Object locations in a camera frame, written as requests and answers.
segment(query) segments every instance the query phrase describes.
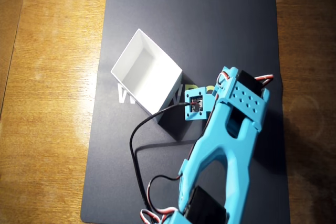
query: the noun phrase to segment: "black wire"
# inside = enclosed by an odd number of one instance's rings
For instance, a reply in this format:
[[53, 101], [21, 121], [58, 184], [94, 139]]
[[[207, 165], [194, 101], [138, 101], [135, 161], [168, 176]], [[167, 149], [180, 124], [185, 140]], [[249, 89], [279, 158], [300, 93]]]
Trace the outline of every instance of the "black wire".
[[[191, 148], [191, 150], [190, 150], [190, 152], [189, 152], [189, 155], [188, 155], [187, 160], [189, 160], [189, 158], [190, 158], [190, 156], [191, 156], [191, 154], [192, 154], [192, 152], [193, 152], [193, 149], [194, 149], [194, 147], [195, 147], [197, 141], [203, 136], [203, 134], [204, 134], [206, 128], [208, 127], [208, 125], [209, 125], [209, 121], [210, 121], [210, 119], [211, 119], [211, 117], [212, 117], [212, 114], [213, 114], [213, 112], [214, 112], [214, 110], [215, 110], [217, 100], [218, 100], [218, 96], [216, 96], [216, 100], [215, 100], [214, 106], [213, 106], [213, 108], [212, 108], [212, 110], [211, 110], [211, 113], [210, 113], [210, 115], [209, 115], [209, 118], [208, 118], [208, 120], [206, 121], [206, 124], [205, 124], [205, 126], [204, 126], [204, 129], [202, 130], [200, 136], [198, 137], [198, 139], [197, 139], [197, 140], [195, 141], [195, 143], [193, 144], [193, 146], [192, 146], [192, 148]], [[151, 202], [151, 199], [150, 199], [150, 192], [149, 192], [149, 191], [150, 191], [150, 187], [151, 187], [152, 182], [153, 182], [155, 179], [159, 178], [159, 177], [168, 179], [168, 180], [170, 180], [170, 181], [175, 181], [175, 180], [180, 179], [181, 176], [182, 176], [182, 174], [179, 175], [179, 176], [176, 177], [176, 178], [171, 178], [171, 177], [168, 177], [168, 176], [166, 176], [166, 175], [162, 175], [162, 174], [160, 174], [160, 175], [156, 175], [154, 178], [152, 178], [152, 179], [150, 180], [150, 182], [149, 182], [149, 184], [148, 184], [148, 200], [149, 200], [150, 207], [152, 207], [152, 208], [154, 209], [155, 212], [157, 212], [157, 213], [159, 213], [159, 214], [162, 214], [162, 213], [160, 213], [160, 212], [153, 206], [153, 204], [152, 204], [152, 202]]]
[[175, 105], [172, 105], [172, 106], [169, 106], [159, 112], [156, 112], [155, 114], [152, 114], [150, 115], [148, 118], [146, 118], [145, 120], [143, 120], [141, 123], [139, 123], [135, 129], [133, 130], [132, 132], [132, 135], [131, 135], [131, 138], [130, 138], [130, 150], [131, 150], [131, 155], [132, 155], [132, 160], [133, 160], [133, 165], [134, 165], [134, 169], [135, 169], [135, 175], [137, 176], [137, 181], [138, 181], [138, 186], [139, 186], [139, 190], [140, 190], [140, 193], [141, 193], [141, 196], [142, 196], [142, 200], [146, 206], [146, 209], [149, 210], [149, 211], [152, 211], [152, 208], [147, 200], [147, 197], [146, 197], [146, 192], [145, 192], [145, 189], [144, 189], [144, 186], [143, 186], [143, 181], [142, 181], [142, 178], [141, 178], [141, 173], [140, 173], [140, 168], [139, 168], [139, 163], [137, 161], [137, 159], [135, 158], [135, 154], [134, 154], [134, 150], [133, 150], [133, 146], [132, 146], [132, 142], [133, 142], [133, 137], [135, 135], [135, 133], [137, 132], [137, 130], [143, 126], [146, 122], [150, 121], [151, 119], [153, 119], [154, 117], [164, 113], [165, 111], [167, 110], [170, 110], [170, 109], [173, 109], [175, 107], [178, 107], [178, 106], [188, 106], [188, 105], [191, 105], [190, 103], [188, 102], [183, 102], [183, 103], [178, 103], [178, 104], [175, 104]]
[[155, 208], [155, 207], [153, 206], [153, 204], [152, 204], [152, 202], [151, 202], [150, 191], [149, 191], [149, 190], [150, 190], [150, 188], [151, 188], [151, 185], [152, 185], [153, 181], [156, 180], [157, 178], [165, 178], [165, 179], [168, 179], [168, 180], [170, 180], [170, 181], [176, 181], [176, 180], [179, 180], [180, 177], [181, 177], [181, 176], [179, 175], [179, 176], [177, 176], [176, 178], [171, 178], [171, 177], [168, 177], [168, 176], [166, 176], [166, 175], [160, 174], [160, 175], [156, 175], [154, 178], [152, 178], [152, 179], [149, 181], [149, 183], [148, 183], [148, 200], [149, 200], [149, 204], [151, 205], [151, 207], [153, 207], [153, 209], [154, 209], [155, 212], [157, 212], [157, 213], [159, 213], [159, 214], [162, 214], [161, 212], [159, 212], [159, 211], [157, 210], [157, 208]]

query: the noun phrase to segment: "table surface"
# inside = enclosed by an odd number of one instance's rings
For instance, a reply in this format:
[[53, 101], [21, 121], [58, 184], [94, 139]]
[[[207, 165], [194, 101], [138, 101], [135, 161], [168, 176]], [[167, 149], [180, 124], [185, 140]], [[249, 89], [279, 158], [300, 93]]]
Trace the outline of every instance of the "table surface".
[[[81, 223], [104, 6], [0, 0], [0, 223]], [[291, 222], [336, 223], [336, 0], [277, 8]]]

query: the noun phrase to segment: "white box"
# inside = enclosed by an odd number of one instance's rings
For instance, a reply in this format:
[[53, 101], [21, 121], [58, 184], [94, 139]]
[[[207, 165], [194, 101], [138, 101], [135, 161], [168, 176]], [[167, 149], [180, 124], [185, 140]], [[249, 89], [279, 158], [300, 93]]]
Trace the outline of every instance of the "white box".
[[149, 114], [168, 106], [182, 79], [182, 69], [140, 29], [111, 73]]

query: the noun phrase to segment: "dark mat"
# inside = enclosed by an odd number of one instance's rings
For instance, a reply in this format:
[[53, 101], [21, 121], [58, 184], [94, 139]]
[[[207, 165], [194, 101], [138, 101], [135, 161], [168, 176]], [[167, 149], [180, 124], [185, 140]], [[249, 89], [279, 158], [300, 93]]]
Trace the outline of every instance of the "dark mat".
[[[96, 223], [141, 223], [129, 138], [147, 117], [130, 103], [110, 73], [136, 30], [142, 29], [183, 70], [183, 84], [214, 85], [223, 66], [253, 76], [273, 73], [264, 129], [250, 166], [242, 223], [289, 223], [275, 0], [106, 0], [81, 218]], [[137, 132], [134, 148], [145, 186], [157, 174], [176, 176], [204, 123], [184, 122], [183, 108]], [[221, 204], [225, 171], [212, 163], [198, 181]], [[178, 183], [158, 180], [157, 207], [177, 206]]]

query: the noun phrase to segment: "cable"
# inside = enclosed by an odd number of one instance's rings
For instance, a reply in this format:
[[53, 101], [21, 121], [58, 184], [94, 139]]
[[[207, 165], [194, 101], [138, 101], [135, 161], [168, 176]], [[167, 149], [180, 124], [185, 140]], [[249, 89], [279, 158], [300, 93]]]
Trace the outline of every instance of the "cable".
[[264, 81], [264, 80], [273, 80], [274, 75], [273, 74], [266, 74], [264, 76], [257, 76], [254, 77], [257, 81]]
[[269, 84], [271, 81], [273, 81], [273, 79], [268, 79], [268, 80], [265, 80], [263, 81], [263, 85], [262, 87], [265, 87], [267, 84]]
[[169, 215], [164, 215], [164, 216], [162, 216], [161, 224], [163, 224], [163, 223], [165, 222], [165, 220], [168, 219], [171, 215], [173, 215], [173, 214], [169, 214]]
[[222, 82], [219, 82], [219, 78], [220, 78], [221, 75], [224, 76], [225, 80], [230, 79], [230, 76], [227, 74], [227, 72], [222, 71], [222, 72], [219, 73], [219, 75], [218, 75], [218, 77], [217, 77], [217, 80], [216, 80], [216, 83], [217, 83], [218, 85], [222, 85]]
[[142, 178], [141, 178], [141, 173], [140, 173], [140, 168], [139, 168], [139, 163], [137, 161], [137, 159], [135, 158], [135, 154], [134, 154], [134, 150], [133, 150], [133, 146], [132, 146], [132, 142], [133, 142], [133, 137], [135, 135], [135, 133], [137, 132], [137, 130], [143, 126], [146, 122], [150, 121], [151, 119], [153, 119], [154, 117], [164, 113], [165, 111], [167, 110], [170, 110], [170, 109], [173, 109], [175, 107], [178, 107], [178, 106], [188, 106], [188, 105], [192, 105], [192, 104], [196, 104], [196, 103], [188, 103], [188, 102], [183, 102], [183, 103], [178, 103], [178, 104], [175, 104], [175, 105], [172, 105], [172, 106], [169, 106], [159, 112], [156, 112], [155, 114], [152, 114], [150, 115], [148, 118], [146, 118], [145, 120], [143, 120], [141, 123], [139, 123], [135, 129], [133, 130], [132, 134], [131, 134], [131, 137], [130, 137], [130, 151], [131, 151], [131, 155], [132, 155], [132, 160], [133, 160], [133, 165], [134, 165], [134, 169], [135, 169], [135, 175], [137, 177], [137, 181], [138, 181], [138, 186], [139, 186], [139, 190], [140, 190], [140, 193], [141, 193], [141, 196], [142, 196], [142, 200], [146, 206], [146, 209], [151, 211], [151, 206], [147, 200], [147, 197], [146, 197], [146, 192], [145, 192], [145, 189], [144, 189], [144, 186], [143, 186], [143, 181], [142, 181]]
[[151, 197], [150, 197], [150, 188], [151, 188], [151, 185], [153, 183], [154, 180], [156, 180], [157, 178], [165, 178], [165, 179], [168, 179], [170, 181], [176, 181], [176, 180], [179, 180], [180, 179], [180, 175], [177, 176], [176, 178], [171, 178], [171, 177], [168, 177], [166, 175], [156, 175], [155, 177], [153, 177], [149, 183], [148, 183], [148, 187], [147, 187], [147, 200], [149, 202], [149, 205], [154, 209], [155, 212], [159, 213], [159, 214], [162, 214], [162, 215], [168, 215], [168, 214], [171, 214], [172, 212], [174, 211], [178, 211], [177, 208], [175, 207], [168, 207], [168, 208], [164, 208], [164, 209], [160, 209], [160, 208], [156, 208], [153, 206], [152, 202], [151, 202]]
[[151, 223], [146, 219], [144, 214], [150, 216], [152, 219], [154, 219], [156, 221], [156, 223], [160, 223], [160, 221], [161, 221], [160, 218], [156, 214], [148, 211], [147, 209], [141, 209], [140, 218], [142, 219], [143, 223], [145, 223], [145, 224], [151, 224]]

